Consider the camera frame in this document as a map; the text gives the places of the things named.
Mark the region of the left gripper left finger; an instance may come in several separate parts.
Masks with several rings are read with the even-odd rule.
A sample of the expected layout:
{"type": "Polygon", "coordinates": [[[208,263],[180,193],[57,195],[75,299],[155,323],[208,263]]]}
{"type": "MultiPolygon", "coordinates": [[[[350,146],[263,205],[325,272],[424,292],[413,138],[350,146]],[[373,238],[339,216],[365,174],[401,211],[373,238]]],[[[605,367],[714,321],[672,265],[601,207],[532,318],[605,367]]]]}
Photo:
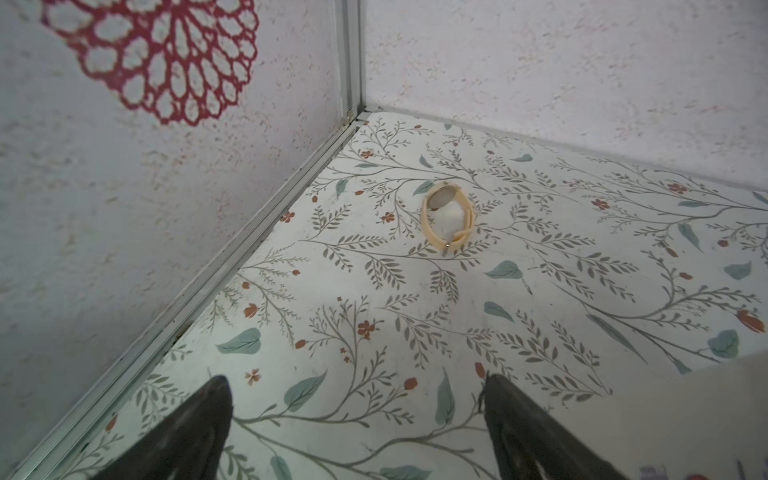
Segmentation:
{"type": "Polygon", "coordinates": [[[232,418],[230,384],[214,376],[95,477],[214,479],[232,418]]]}

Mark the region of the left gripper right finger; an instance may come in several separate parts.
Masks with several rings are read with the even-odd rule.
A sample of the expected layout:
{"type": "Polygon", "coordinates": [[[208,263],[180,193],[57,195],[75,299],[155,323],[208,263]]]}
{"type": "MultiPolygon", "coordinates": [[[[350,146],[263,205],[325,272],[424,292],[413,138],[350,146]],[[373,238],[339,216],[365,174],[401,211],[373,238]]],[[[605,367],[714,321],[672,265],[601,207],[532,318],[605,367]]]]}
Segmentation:
{"type": "Polygon", "coordinates": [[[502,479],[623,479],[500,374],[486,376],[478,402],[502,479]]]}

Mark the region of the white paper bag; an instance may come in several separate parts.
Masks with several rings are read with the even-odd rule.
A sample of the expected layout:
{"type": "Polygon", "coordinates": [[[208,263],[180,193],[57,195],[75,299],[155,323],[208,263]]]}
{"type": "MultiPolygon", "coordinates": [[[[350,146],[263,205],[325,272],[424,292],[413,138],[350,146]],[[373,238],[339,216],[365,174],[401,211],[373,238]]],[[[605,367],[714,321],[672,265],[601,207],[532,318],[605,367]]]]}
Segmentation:
{"type": "Polygon", "coordinates": [[[642,385],[555,417],[629,479],[764,479],[767,355],[642,385]]]}

